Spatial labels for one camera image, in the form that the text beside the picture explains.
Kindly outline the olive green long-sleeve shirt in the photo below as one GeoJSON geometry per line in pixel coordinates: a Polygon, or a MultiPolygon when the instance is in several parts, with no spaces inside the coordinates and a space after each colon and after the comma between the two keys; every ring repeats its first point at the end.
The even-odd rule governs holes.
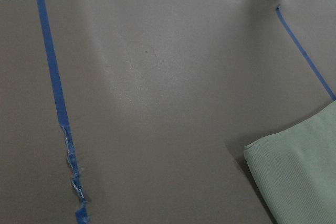
{"type": "Polygon", "coordinates": [[[244,157],[278,223],[335,223],[335,102],[245,146],[244,157]]]}

